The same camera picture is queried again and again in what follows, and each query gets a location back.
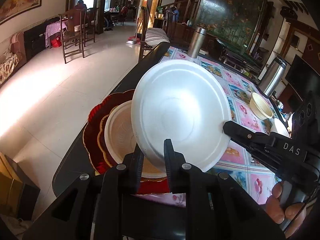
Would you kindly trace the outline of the large landscape mural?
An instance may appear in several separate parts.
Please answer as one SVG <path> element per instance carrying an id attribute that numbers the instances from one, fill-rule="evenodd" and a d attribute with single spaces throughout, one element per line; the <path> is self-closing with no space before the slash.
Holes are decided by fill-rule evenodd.
<path id="1" fill-rule="evenodd" d="M 201 0 L 193 26 L 241 50 L 256 33 L 267 0 Z"/>

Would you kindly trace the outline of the mahjong table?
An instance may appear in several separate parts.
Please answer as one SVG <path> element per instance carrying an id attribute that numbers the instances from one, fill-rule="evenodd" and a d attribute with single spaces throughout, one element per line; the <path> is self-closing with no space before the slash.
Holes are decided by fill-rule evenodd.
<path id="1" fill-rule="evenodd" d="M 262 63 L 253 59 L 253 57 L 246 52 L 242 53 L 228 42 L 215 38 L 214 46 L 219 51 L 219 60 L 223 63 L 231 61 L 240 67 L 248 68 L 256 73 L 260 73 L 263 70 Z"/>

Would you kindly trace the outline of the red gold-rimmed large plate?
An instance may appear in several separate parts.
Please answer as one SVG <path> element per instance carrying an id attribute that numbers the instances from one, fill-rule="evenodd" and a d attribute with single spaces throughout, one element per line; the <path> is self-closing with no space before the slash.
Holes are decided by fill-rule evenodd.
<path id="1" fill-rule="evenodd" d="M 102 103 L 96 105 L 89 113 L 87 124 L 84 128 L 82 140 L 88 153 L 89 161 L 95 170 L 95 174 L 100 175 L 107 172 L 110 168 L 104 161 L 103 153 L 98 145 L 98 134 L 100 132 L 100 123 L 106 115 L 109 115 L 112 109 L 133 98 L 134 90 L 127 90 L 123 93 L 113 93 L 108 95 Z M 168 181 L 165 177 L 151 179 L 142 177 L 139 195 L 146 194 L 167 194 L 169 192 Z"/>

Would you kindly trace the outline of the framed horse painting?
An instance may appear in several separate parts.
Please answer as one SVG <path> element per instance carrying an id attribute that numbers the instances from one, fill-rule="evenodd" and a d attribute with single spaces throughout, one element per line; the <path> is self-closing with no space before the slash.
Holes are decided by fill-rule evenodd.
<path id="1" fill-rule="evenodd" d="M 6 0 L 1 6 L 0 23 L 8 22 L 16 16 L 42 5 L 42 0 Z"/>

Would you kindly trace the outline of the cream plastic bowl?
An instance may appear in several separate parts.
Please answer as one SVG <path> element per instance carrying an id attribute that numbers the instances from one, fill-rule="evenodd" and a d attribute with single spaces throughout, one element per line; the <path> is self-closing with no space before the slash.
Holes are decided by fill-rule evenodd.
<path id="1" fill-rule="evenodd" d="M 267 102 L 260 96 L 258 93 L 251 93 L 251 99 L 249 102 L 251 111 L 258 117 L 260 120 L 272 119 L 273 112 L 267 104 Z"/>

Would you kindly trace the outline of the white foam plate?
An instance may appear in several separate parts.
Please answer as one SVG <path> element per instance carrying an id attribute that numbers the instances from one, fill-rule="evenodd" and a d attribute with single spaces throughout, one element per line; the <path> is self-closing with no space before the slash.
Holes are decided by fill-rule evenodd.
<path id="1" fill-rule="evenodd" d="M 229 144 L 223 125 L 231 119 L 217 79 L 186 60 L 168 60 L 151 67 L 132 98 L 131 122 L 137 144 L 161 171 L 165 171 L 165 139 L 171 140 L 186 162 L 203 172 L 210 170 Z"/>

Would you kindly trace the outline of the black low cabinet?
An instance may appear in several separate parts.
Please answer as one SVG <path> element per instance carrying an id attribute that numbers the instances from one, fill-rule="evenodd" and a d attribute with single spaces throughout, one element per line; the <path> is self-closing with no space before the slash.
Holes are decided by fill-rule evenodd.
<path id="1" fill-rule="evenodd" d="M 24 32 L 24 47 L 27 61 L 46 49 L 46 27 L 58 21 L 58 17 L 45 20 L 43 23 Z"/>

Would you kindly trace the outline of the pink cloth side table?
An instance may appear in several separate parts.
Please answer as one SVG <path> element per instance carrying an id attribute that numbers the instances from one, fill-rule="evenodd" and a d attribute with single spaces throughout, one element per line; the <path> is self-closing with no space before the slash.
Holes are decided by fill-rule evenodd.
<path id="1" fill-rule="evenodd" d="M 60 26 L 60 21 L 57 21 L 55 23 L 51 23 L 46 26 L 46 32 L 45 32 L 46 48 L 48 48 L 51 44 L 50 37 L 56 33 L 60 33 L 61 28 L 62 29 L 67 28 L 67 24 L 65 21 L 62 22 L 62 26 Z"/>

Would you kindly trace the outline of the seated person in red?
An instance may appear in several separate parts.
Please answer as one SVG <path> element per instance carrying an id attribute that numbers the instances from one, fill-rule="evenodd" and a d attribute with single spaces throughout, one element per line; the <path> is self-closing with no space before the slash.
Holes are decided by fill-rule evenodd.
<path id="1" fill-rule="evenodd" d="M 85 5 L 83 0 L 78 0 L 77 4 L 74 6 L 74 9 L 84 10 L 87 9 L 87 6 Z"/>

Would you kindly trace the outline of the steel thermos bottle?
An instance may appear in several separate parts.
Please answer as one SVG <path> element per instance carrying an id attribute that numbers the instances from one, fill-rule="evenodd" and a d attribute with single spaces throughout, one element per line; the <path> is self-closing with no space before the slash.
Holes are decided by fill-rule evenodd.
<path id="1" fill-rule="evenodd" d="M 187 52 L 187 55 L 189 57 L 193 59 L 197 58 L 203 42 L 206 38 L 206 33 L 206 29 L 196 27 Z"/>

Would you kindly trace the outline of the black television screen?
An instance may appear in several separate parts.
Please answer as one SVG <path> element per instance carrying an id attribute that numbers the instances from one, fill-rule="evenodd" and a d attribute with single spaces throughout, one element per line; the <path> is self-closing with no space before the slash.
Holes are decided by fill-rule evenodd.
<path id="1" fill-rule="evenodd" d="M 298 55 L 295 55 L 285 79 L 302 100 L 310 91 L 319 96 L 319 74 Z"/>

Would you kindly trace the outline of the striped cushion chair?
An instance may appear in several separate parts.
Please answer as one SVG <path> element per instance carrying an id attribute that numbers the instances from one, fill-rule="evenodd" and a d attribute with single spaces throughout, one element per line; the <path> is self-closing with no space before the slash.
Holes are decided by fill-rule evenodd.
<path id="1" fill-rule="evenodd" d="M 142 11 L 142 34 L 140 38 L 140 49 L 138 61 L 144 58 L 145 51 L 151 51 L 161 42 L 170 42 L 166 32 L 161 28 L 147 28 L 148 26 L 148 9 L 141 7 Z"/>

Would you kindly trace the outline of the large steel thermos flask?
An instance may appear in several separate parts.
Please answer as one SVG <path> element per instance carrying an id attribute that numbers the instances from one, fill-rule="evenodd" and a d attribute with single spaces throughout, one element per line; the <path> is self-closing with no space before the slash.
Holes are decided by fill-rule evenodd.
<path id="1" fill-rule="evenodd" d="M 259 90 L 264 97 L 269 98 L 284 76 L 287 62 L 280 56 L 276 56 L 269 65 L 266 73 L 259 83 Z"/>

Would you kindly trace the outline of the white plate at table edge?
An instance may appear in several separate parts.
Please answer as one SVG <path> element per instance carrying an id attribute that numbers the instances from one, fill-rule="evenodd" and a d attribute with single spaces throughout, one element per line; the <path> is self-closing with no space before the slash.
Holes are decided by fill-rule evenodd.
<path id="1" fill-rule="evenodd" d="M 270 129 L 270 132 L 278 133 L 280 135 L 283 135 L 285 137 L 290 138 L 289 132 L 285 125 L 277 118 L 274 118 L 272 121 L 272 126 Z"/>

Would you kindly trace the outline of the wooden dining chair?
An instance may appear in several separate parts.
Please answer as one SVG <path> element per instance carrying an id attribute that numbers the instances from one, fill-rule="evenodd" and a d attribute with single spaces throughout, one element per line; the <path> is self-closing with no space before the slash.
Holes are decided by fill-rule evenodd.
<path id="1" fill-rule="evenodd" d="M 76 54 L 84 54 L 84 17 L 85 9 L 70 9 L 60 16 L 60 37 L 64 63 L 67 58 Z"/>

